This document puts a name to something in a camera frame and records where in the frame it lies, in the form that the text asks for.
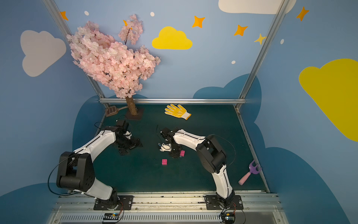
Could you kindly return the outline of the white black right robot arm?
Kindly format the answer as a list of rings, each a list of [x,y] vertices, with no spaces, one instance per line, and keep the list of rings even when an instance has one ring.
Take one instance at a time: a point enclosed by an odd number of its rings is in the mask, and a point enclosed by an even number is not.
[[[160,135],[165,140],[160,151],[169,152],[172,158],[180,157],[182,146],[194,150],[202,166],[213,176],[217,197],[224,202],[232,201],[235,193],[227,175],[227,153],[213,135],[198,136],[183,129],[168,128],[160,131]]]

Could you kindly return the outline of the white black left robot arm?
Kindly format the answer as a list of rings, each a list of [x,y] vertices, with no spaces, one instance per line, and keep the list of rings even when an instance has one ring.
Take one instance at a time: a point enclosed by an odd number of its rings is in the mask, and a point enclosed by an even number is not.
[[[73,152],[60,156],[56,185],[59,188],[77,190],[96,199],[114,200],[115,190],[95,176],[94,161],[109,146],[115,145],[121,155],[142,147],[140,139],[132,137],[129,123],[119,120],[114,126],[107,126],[96,137]]]

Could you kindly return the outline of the brown plastic slotted scoop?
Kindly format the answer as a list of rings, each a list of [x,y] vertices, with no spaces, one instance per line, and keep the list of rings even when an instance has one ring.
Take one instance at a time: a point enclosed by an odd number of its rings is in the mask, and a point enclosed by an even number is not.
[[[110,117],[110,116],[116,115],[116,114],[118,114],[119,111],[127,109],[127,108],[128,108],[128,106],[123,106],[123,107],[120,107],[120,108],[118,108],[118,107],[116,107],[114,105],[109,106],[105,110],[105,116]]]

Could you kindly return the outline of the yellow white work glove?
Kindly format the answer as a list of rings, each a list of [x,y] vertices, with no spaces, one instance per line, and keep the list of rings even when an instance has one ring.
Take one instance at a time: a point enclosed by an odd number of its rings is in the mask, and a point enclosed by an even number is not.
[[[180,104],[174,105],[170,104],[167,105],[165,108],[165,114],[188,120],[191,117],[191,114]]]

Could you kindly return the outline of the brown tree trunk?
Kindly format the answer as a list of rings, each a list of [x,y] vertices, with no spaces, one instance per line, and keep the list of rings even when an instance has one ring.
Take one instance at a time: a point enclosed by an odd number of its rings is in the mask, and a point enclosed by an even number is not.
[[[126,103],[128,106],[128,112],[130,113],[130,115],[132,115],[132,116],[138,115],[138,111],[137,111],[137,108],[136,108],[133,98],[126,97],[125,99],[126,99]]]

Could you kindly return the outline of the left controller board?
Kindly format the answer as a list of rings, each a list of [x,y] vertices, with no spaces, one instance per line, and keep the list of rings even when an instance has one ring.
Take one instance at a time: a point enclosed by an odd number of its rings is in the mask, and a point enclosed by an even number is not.
[[[119,222],[121,215],[119,213],[105,213],[102,224],[116,224]]]

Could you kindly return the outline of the controller board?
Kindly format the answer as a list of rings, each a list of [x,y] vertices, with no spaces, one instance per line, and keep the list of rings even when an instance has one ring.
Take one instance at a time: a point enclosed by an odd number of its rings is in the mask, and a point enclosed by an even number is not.
[[[102,224],[116,224],[119,222],[121,215],[119,213],[105,213]]]
[[[234,213],[223,213],[220,215],[221,223],[222,224],[234,224],[236,216]]]

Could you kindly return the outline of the purple pink toy rake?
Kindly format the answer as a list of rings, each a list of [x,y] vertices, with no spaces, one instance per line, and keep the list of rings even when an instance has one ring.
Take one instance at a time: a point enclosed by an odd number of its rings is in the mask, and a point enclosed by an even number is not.
[[[244,185],[244,183],[247,181],[247,179],[252,175],[257,175],[260,173],[260,171],[262,170],[262,168],[260,167],[259,164],[257,164],[255,162],[255,160],[253,160],[250,164],[249,164],[249,171],[238,181],[239,185]]]

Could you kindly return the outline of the right controller board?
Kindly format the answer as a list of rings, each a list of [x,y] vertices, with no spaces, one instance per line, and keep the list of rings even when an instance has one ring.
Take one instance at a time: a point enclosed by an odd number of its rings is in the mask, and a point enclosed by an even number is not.
[[[223,213],[220,215],[221,223],[222,224],[234,224],[236,216],[234,213]]]

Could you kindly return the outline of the dark metal tree base plate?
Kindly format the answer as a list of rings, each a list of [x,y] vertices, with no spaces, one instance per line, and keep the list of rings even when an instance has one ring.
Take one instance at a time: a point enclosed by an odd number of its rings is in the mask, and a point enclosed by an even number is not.
[[[135,115],[133,115],[131,113],[131,111],[128,109],[126,114],[125,114],[125,117],[128,119],[128,120],[142,120],[142,117],[143,117],[143,114],[144,114],[144,108],[140,107],[140,108],[136,108],[137,109],[137,113]]]

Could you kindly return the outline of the horizontal aluminium back rail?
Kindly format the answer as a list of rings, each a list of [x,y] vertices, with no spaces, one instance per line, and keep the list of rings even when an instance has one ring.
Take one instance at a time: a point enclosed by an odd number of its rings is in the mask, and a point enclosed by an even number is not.
[[[245,99],[133,99],[135,104],[198,104],[235,105],[245,104]]]

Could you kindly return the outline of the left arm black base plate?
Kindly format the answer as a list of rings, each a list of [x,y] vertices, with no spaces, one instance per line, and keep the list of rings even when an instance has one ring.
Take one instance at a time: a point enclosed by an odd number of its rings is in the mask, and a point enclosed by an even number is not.
[[[95,211],[119,211],[131,210],[134,196],[132,195],[117,195],[109,200],[96,199],[93,210]]]

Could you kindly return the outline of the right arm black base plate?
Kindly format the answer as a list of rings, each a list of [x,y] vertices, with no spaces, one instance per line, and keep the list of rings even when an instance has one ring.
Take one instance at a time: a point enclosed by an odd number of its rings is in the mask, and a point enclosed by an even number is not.
[[[243,210],[243,202],[241,196],[233,195],[227,199],[222,199],[218,195],[205,195],[204,202],[207,210],[223,210],[236,207],[237,210]]]

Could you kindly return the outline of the front aluminium rail frame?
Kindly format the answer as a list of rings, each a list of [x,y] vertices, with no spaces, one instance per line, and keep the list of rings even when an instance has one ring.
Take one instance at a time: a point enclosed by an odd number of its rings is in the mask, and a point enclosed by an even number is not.
[[[258,190],[236,191],[243,210],[207,210],[205,195],[212,191],[130,192],[131,210],[95,211],[95,200],[84,195],[59,197],[48,224],[102,224],[105,213],[119,213],[117,224],[220,224],[220,215],[234,213],[236,224],[287,224],[289,221],[277,194]]]

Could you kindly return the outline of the right aluminium corner post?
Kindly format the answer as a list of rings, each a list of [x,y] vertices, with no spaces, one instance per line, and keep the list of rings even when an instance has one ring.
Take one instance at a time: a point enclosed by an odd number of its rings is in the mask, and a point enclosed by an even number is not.
[[[270,48],[278,30],[279,30],[279,27],[286,15],[286,11],[288,9],[290,2],[291,1],[289,1],[289,0],[284,0],[280,3],[280,5],[278,7],[278,11],[277,11],[277,13],[270,25],[270,28],[268,30],[267,37],[266,37],[262,47],[260,48],[259,54],[256,58],[255,63],[254,63],[254,66],[253,66],[253,68],[252,68],[252,70],[243,86],[243,89],[240,93],[239,100],[243,101],[243,103],[237,103],[235,105],[235,110],[237,112],[239,112],[241,105],[245,104],[245,102],[246,102],[246,96],[249,93],[249,90],[253,84],[253,81],[254,81],[255,77],[257,76],[257,74],[260,70],[260,67],[261,67],[262,63],[264,62],[264,59],[268,53],[268,50],[269,50],[269,48]]]

